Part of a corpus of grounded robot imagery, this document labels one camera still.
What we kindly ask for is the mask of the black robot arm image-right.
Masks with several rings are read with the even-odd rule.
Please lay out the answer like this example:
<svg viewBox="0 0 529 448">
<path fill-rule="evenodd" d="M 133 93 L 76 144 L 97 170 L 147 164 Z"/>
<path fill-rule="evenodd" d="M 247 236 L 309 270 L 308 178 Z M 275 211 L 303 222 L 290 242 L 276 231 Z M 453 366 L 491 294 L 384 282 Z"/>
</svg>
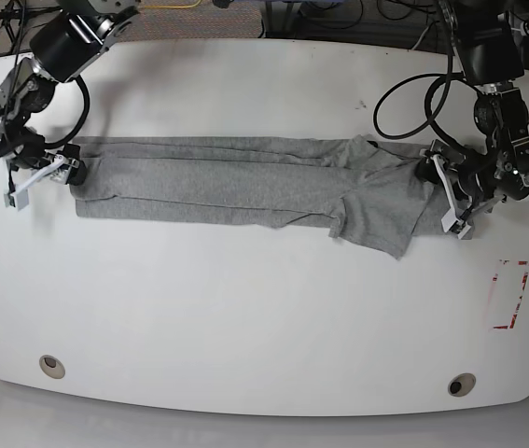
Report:
<svg viewBox="0 0 529 448">
<path fill-rule="evenodd" d="M 431 128 L 448 152 L 458 156 L 444 162 L 456 175 L 456 198 L 473 205 L 499 196 L 515 201 L 529 197 L 529 111 L 513 84 L 524 68 L 503 17 L 506 9 L 504 1 L 435 2 L 436 20 L 446 41 L 447 69 L 432 75 L 424 99 L 425 121 L 401 134 L 378 132 L 396 141 Z M 457 142 L 437 122 L 454 82 L 476 93 L 473 118 L 485 137 L 484 152 Z"/>
</svg>

